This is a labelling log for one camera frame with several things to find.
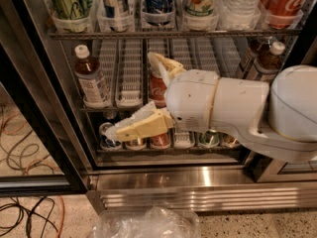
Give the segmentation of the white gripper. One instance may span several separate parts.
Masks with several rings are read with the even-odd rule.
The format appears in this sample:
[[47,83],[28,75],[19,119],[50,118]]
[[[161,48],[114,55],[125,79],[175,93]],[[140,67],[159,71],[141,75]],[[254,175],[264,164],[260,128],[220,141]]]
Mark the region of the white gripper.
[[130,118],[109,127],[106,137],[119,142],[150,138],[166,133],[174,122],[181,130],[206,132],[219,75],[215,71],[186,71],[180,62],[158,53],[149,52],[148,60],[151,73],[168,86],[164,98],[169,112],[151,101]]

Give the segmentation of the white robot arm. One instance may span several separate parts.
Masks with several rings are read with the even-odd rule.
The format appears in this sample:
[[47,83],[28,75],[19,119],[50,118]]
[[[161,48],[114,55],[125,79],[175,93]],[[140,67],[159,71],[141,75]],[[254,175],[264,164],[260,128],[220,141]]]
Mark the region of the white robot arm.
[[128,142],[173,127],[197,133],[212,129],[272,159],[301,163],[317,156],[316,67],[292,66],[267,83],[187,70],[158,53],[149,52],[148,60],[166,86],[165,107],[146,104],[108,128],[109,139]]

